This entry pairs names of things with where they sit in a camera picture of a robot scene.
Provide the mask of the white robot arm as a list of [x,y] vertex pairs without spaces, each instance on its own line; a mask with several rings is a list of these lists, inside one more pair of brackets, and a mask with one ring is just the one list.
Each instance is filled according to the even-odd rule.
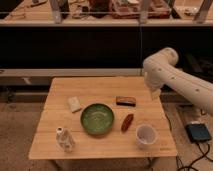
[[143,62],[145,83],[151,92],[167,85],[192,104],[213,116],[213,83],[187,74],[175,67],[178,53],[163,48]]

